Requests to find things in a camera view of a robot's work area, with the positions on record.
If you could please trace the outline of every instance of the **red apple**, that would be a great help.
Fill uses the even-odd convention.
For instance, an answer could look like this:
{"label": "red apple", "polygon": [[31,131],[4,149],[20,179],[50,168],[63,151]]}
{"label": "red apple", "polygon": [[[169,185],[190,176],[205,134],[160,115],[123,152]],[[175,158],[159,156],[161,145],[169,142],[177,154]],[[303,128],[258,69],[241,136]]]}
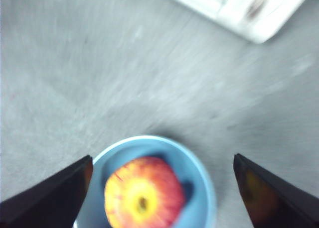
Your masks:
{"label": "red apple", "polygon": [[141,157],[114,172],[105,185],[105,213],[113,228],[168,228],[183,205],[181,184],[170,166]]}

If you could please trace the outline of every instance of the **bowl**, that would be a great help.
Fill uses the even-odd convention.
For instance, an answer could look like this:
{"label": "bowl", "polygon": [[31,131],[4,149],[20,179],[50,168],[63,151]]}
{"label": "bowl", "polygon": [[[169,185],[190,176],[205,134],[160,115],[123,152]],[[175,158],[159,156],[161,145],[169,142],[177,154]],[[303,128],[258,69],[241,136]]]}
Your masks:
{"label": "bowl", "polygon": [[200,160],[183,145],[158,136],[135,136],[106,148],[93,160],[93,174],[75,228],[111,228],[104,212],[104,187],[111,174],[143,156],[163,159],[173,169],[185,193],[185,205],[173,228],[213,228],[216,196]]}

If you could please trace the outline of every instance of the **apple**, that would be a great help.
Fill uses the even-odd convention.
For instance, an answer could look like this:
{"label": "apple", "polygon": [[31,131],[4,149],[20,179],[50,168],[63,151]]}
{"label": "apple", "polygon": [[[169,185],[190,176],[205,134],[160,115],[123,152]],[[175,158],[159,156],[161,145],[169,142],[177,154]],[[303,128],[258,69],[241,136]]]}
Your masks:
{"label": "apple", "polygon": [[112,228],[168,228],[184,205],[171,167],[156,157],[130,161],[107,180],[105,213]]}

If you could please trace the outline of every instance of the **white object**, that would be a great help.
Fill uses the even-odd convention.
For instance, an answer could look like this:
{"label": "white object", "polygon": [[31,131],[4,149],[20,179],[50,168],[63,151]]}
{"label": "white object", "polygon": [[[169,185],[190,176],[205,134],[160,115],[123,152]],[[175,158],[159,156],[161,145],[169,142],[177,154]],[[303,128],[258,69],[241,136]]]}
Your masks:
{"label": "white object", "polygon": [[262,43],[275,35],[305,0],[178,0],[228,29]]}

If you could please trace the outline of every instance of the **floor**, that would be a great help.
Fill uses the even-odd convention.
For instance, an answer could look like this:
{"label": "floor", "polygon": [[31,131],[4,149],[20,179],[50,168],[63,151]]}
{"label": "floor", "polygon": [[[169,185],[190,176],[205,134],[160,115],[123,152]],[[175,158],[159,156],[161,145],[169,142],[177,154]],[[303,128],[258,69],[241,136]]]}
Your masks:
{"label": "floor", "polygon": [[1,0],[1,200],[138,134],[205,164],[217,227],[252,227],[242,153],[319,197],[319,4],[256,45],[173,0]]}

